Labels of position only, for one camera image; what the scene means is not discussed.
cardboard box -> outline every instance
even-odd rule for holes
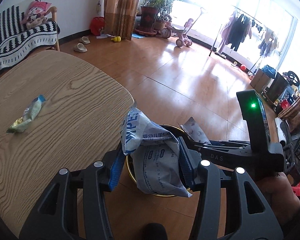
[[[250,81],[250,86],[258,93],[261,93],[270,81],[271,78],[269,78],[261,69],[258,69],[253,79]]]

wipes package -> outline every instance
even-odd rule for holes
[[[131,154],[137,187],[146,194],[192,196],[179,177],[175,136],[133,108],[122,125],[122,150]]]

wood grain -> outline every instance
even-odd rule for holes
[[[190,116],[212,140],[246,139],[237,91],[251,89],[249,77],[209,50],[193,44],[176,47],[176,38],[132,38],[111,42],[90,36],[86,53],[73,51],[77,40],[61,45],[61,51],[80,57],[117,80],[156,123],[178,126]],[[274,112],[266,114],[272,140],[276,141]],[[143,226],[162,223],[168,239],[187,240],[192,228],[198,192],[191,198],[160,198],[137,189],[124,167],[120,185],[105,194],[109,220],[116,240],[140,240]],[[221,191],[218,236],[224,234],[226,194]]]
[[[22,134],[5,131],[38,95],[45,105]],[[93,65],[47,50],[0,78],[0,216],[19,235],[62,167],[84,169],[116,148],[130,93]]]

wooden table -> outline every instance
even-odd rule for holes
[[[30,127],[6,133],[40,94],[47,101]],[[60,168],[84,169],[116,148],[132,105],[119,83],[62,52],[40,52],[0,78],[0,217],[12,233]]]

hanging clothes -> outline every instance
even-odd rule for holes
[[[258,46],[258,48],[260,49],[260,56],[262,56],[263,58],[272,56],[275,49],[278,47],[278,44],[278,37],[271,29],[266,28],[264,39]]]
[[[221,34],[221,38],[222,38],[222,41],[220,42],[216,52],[221,54],[225,45],[228,45],[228,38],[229,38],[229,33],[230,33],[230,30],[233,26],[233,23],[236,21],[236,17],[235,17],[235,14],[236,14],[236,11],[234,11],[232,13],[232,15],[229,17],[229,20],[223,25],[223,27],[221,28],[220,30],[220,33]]]
[[[259,33],[263,30],[263,28],[259,24],[256,24],[256,28],[258,29]]]
[[[229,43],[231,43],[231,49],[237,51],[240,43],[242,42],[245,30],[247,28],[248,23],[246,22],[246,16],[244,14],[240,15],[240,17],[233,24],[230,34],[229,34]]]
[[[244,30],[242,40],[241,42],[244,42],[247,35],[249,35],[249,38],[252,37],[252,31],[251,31],[251,19],[249,17],[245,16],[245,19],[243,20],[243,23],[247,25],[246,29]]]

